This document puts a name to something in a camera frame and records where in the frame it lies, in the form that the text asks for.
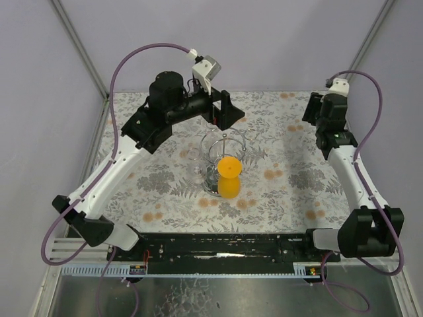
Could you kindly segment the clear wine glass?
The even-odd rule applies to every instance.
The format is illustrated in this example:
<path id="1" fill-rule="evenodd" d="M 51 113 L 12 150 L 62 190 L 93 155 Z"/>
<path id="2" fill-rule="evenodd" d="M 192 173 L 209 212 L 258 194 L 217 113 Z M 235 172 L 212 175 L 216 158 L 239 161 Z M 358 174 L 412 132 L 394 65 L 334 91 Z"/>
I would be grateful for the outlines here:
<path id="1" fill-rule="evenodd" d="M 186 157 L 188 158 L 188 178 L 195 184 L 201 184 L 204 181 L 206 172 L 201 151 L 196 147 L 192 147 L 188 150 Z"/>
<path id="2" fill-rule="evenodd" d="M 286 149 L 293 155 L 300 155 L 304 152 L 303 145 L 303 127 L 301 125 L 288 125 L 287 126 L 287 140 Z"/>

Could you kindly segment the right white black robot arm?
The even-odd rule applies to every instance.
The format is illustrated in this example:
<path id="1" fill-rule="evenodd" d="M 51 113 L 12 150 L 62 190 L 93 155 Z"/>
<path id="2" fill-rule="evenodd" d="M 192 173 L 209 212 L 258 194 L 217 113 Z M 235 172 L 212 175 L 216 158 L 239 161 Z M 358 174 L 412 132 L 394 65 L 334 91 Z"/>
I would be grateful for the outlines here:
<path id="1" fill-rule="evenodd" d="M 338 176 L 350 214 L 339 229 L 309 229 L 314 247 L 346 258 L 389 257 L 397 247 L 404 215 L 377 192 L 365 169 L 358 143 L 345 128 L 347 98 L 312 92 L 303 121 L 316 127 L 316 144 Z"/>

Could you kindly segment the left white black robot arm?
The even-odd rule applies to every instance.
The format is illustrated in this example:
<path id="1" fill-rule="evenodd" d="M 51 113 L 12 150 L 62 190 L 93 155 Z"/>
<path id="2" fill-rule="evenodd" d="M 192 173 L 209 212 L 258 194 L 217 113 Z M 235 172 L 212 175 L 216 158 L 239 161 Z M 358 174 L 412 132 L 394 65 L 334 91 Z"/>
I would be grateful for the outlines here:
<path id="1" fill-rule="evenodd" d="M 173 134 L 175 124 L 201 116 L 225 131 L 244 115 L 226 90 L 206 92 L 195 85 L 189 94 L 182 75 L 159 73 L 150 84 L 146 103 L 123 125 L 111 153 L 74 192 L 56 196 L 52 205 L 89 246 L 106 243 L 129 251 L 137 244 L 138 234 L 128 225 L 113 223 L 103 213 L 132 170 Z"/>

